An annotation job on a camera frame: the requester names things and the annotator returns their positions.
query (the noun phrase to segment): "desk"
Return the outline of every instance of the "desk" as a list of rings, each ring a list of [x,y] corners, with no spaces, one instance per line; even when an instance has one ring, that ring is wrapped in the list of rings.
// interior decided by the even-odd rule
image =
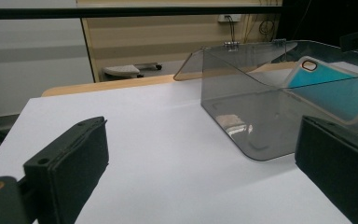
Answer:
[[[73,94],[73,93],[81,93],[81,92],[89,92],[89,91],[107,91],[112,89],[148,86],[148,85],[156,85],[156,84],[169,83],[169,82],[174,82],[173,75],[166,75],[160,77],[131,78],[125,80],[118,80],[118,81],[55,87],[44,91],[42,93],[42,96],[65,95],[65,94]]]
[[[201,108],[200,84],[31,99],[0,147],[0,175],[20,179],[61,133],[105,116],[110,164],[76,223],[350,223],[293,154],[244,156]]]

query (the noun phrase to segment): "beige wall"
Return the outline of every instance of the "beige wall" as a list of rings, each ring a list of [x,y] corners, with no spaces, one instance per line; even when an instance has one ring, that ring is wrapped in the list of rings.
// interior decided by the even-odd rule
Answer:
[[[264,15],[242,15],[241,21],[235,23],[236,40],[262,41],[264,36],[258,27],[265,18]],[[184,60],[190,52],[203,46],[231,40],[229,23],[218,22],[217,15],[84,19],[83,24],[97,81],[106,66]]]

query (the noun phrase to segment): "clear acrylic container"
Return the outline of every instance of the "clear acrylic container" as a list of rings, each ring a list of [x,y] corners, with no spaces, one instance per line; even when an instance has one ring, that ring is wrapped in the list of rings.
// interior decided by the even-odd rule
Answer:
[[[295,152],[303,115],[358,133],[358,52],[311,41],[205,48],[201,105],[258,161]]]

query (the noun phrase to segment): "wooden table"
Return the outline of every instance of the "wooden table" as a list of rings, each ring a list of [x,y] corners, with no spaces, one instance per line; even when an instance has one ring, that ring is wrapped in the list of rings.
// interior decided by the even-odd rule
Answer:
[[[295,65],[296,64],[294,62],[265,64],[249,73],[278,70],[278,69],[292,69]],[[182,76],[176,76],[175,79],[173,79],[173,77],[174,75],[165,75],[159,77],[131,78],[131,79],[117,80],[117,81],[55,87],[44,91],[42,93],[42,96],[55,96],[55,95],[74,94],[74,93],[89,92],[89,91],[107,91],[112,89],[122,89],[128,87],[148,86],[148,85],[174,82],[175,79],[178,81],[184,81],[189,79],[201,78],[201,73],[184,74]]]
[[[89,92],[89,91],[107,91],[112,89],[122,89],[128,87],[163,84],[163,83],[169,83],[174,81],[175,80],[173,80],[173,75],[166,75],[160,77],[132,78],[132,79],[125,79],[125,80],[118,80],[118,81],[55,87],[44,91],[42,93],[42,96],[65,95],[65,94],[74,94],[74,93]]]

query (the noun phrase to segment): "table surface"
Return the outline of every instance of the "table surface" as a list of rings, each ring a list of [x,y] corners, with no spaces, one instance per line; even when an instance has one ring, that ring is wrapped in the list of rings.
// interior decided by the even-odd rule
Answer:
[[[31,99],[0,175],[75,123],[104,116],[109,165],[76,223],[350,223],[294,155],[244,156],[200,106],[200,80]]]

